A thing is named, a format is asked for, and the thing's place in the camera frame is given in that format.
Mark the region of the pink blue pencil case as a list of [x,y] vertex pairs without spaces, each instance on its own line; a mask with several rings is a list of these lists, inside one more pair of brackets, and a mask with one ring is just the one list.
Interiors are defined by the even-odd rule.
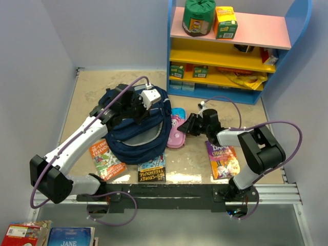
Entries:
[[173,108],[171,112],[172,128],[169,134],[167,147],[178,149],[185,144],[186,134],[178,130],[178,127],[186,121],[186,111],[183,108]]

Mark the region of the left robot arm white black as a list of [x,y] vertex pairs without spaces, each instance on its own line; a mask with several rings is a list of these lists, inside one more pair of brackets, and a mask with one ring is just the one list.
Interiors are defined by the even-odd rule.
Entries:
[[137,93],[131,85],[118,85],[112,96],[94,107],[83,124],[66,141],[44,157],[32,157],[31,207],[36,207],[33,201],[37,191],[55,204],[61,203],[70,195],[80,194],[89,195],[95,201],[103,200],[106,188],[101,185],[100,178],[92,174],[70,176],[70,170],[94,143],[105,137],[124,119],[131,118],[140,123],[149,117],[152,105],[160,99],[160,94],[153,86],[147,86]]

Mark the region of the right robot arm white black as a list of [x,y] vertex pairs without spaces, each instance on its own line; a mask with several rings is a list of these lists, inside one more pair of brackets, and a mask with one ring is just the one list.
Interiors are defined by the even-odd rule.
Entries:
[[229,180],[225,200],[241,201],[257,178],[286,160],[285,151],[266,126],[251,130],[224,128],[214,109],[190,114],[177,130],[193,136],[204,134],[216,146],[242,149],[247,165]]

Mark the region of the yellow snack bag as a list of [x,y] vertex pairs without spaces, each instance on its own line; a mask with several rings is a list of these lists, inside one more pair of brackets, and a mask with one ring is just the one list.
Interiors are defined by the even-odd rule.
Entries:
[[259,89],[268,79],[268,75],[265,72],[224,67],[217,67],[216,69],[233,83],[252,90]]

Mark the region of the purple Roald Dahl book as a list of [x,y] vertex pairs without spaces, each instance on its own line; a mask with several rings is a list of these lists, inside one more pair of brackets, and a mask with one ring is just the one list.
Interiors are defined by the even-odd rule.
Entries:
[[205,144],[214,180],[231,178],[239,174],[240,165],[234,147],[215,146],[209,141]]

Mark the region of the black 169-storey treehouse book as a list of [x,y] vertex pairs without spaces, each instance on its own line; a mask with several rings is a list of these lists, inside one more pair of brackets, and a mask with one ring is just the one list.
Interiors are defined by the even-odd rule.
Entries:
[[166,182],[165,152],[138,165],[138,182]]

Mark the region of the left small green box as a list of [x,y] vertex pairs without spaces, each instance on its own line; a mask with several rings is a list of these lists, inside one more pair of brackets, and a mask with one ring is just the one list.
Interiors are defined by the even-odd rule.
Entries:
[[169,75],[172,77],[183,78],[185,73],[185,64],[179,62],[170,62]]

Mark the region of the small green box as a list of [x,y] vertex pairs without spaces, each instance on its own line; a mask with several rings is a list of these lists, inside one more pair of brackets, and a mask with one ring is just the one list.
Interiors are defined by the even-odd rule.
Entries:
[[169,75],[172,77],[183,78],[185,73],[185,64],[179,62],[170,62]]
[[207,65],[195,65],[193,67],[193,77],[194,78],[206,78],[208,75],[208,66]]

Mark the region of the right small green box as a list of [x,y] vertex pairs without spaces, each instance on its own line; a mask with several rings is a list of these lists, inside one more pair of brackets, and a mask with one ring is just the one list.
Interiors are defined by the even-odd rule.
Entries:
[[193,77],[194,78],[206,78],[208,75],[208,66],[207,65],[195,65],[193,67]]

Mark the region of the orange 78-storey treehouse book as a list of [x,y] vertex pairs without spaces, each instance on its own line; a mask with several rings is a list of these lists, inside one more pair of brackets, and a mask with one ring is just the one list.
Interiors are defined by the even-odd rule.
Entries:
[[89,152],[97,169],[98,175],[104,181],[114,180],[127,172],[127,166],[110,150],[106,140],[98,141],[89,148]]

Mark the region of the colourful blue toy shelf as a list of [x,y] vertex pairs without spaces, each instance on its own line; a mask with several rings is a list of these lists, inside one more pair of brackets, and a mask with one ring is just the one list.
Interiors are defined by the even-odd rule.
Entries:
[[[294,1],[285,16],[237,13],[236,36],[227,40],[216,39],[213,31],[201,37],[187,35],[182,28],[184,8],[169,1],[167,63],[207,65],[209,74],[206,78],[194,78],[192,72],[186,72],[183,78],[168,74],[167,92],[196,98],[225,96],[236,103],[256,104],[265,91],[279,83],[291,64],[290,56],[310,22],[312,5],[312,1]],[[255,48],[242,53],[234,44]],[[279,59],[275,65],[262,64],[260,47],[277,50]],[[268,79],[259,89],[252,90],[233,83],[217,67],[265,72]]]

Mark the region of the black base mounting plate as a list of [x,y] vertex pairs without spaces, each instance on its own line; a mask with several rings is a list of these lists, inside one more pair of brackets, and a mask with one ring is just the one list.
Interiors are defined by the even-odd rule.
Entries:
[[259,199],[254,187],[237,194],[235,198],[227,194],[228,187],[228,184],[108,183],[97,194],[114,193],[109,196],[109,209],[112,213],[122,213],[124,209],[134,208],[131,198],[119,194],[119,191],[130,194],[139,209],[225,212],[230,202],[233,206],[241,204],[245,196],[248,197],[248,202]]

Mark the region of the red white packet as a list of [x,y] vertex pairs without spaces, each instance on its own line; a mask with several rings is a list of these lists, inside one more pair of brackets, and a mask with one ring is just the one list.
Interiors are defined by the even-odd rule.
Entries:
[[279,55],[276,49],[260,47],[260,54],[263,65],[273,66],[279,59]]

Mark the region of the orange green carton box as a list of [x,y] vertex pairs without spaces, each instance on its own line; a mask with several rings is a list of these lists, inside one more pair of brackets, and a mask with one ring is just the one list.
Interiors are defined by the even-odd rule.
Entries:
[[217,6],[213,31],[216,39],[233,39],[238,28],[238,22],[233,7]]

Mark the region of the green wrapped tissue roll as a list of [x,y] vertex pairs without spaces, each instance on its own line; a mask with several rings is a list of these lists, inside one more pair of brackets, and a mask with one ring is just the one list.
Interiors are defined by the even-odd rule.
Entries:
[[211,31],[216,2],[213,0],[188,0],[185,3],[182,27],[192,37],[205,36]]

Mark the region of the blue Jane book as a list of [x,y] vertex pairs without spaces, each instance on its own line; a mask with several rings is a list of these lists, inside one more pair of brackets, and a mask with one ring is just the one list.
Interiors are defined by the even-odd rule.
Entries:
[[99,239],[94,227],[54,227],[50,230],[48,246],[95,246]]

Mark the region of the red book bottom left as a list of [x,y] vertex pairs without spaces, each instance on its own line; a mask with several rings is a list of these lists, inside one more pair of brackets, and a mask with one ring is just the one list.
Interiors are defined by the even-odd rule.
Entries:
[[11,223],[1,242],[1,246],[47,245],[52,225],[53,222],[51,220]]

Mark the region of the aluminium rail frame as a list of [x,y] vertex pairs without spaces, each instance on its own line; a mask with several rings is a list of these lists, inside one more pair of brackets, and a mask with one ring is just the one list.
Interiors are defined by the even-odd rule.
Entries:
[[[59,133],[54,134],[55,144],[45,145],[45,133],[39,130],[32,154],[46,154],[64,141],[85,120],[96,105],[105,88],[119,83],[131,83],[145,75],[150,82],[166,89],[165,70],[99,70],[79,69],[76,82],[68,99],[68,109]],[[172,188],[187,188],[201,191],[214,185],[226,185],[227,180],[213,180],[210,162],[205,147],[205,136],[187,137],[181,149],[167,149],[167,183]],[[196,198],[143,198],[137,201],[139,208],[135,219],[125,226],[110,227],[87,220],[87,203],[78,202],[70,196],[63,203],[52,202],[39,210],[31,210],[33,219],[49,219],[55,227],[95,227],[98,245],[308,245],[302,232],[305,222],[301,197],[296,184],[283,183],[284,170],[276,170],[260,181],[259,207],[249,218],[241,222],[229,219],[226,212],[211,212],[210,199]]]

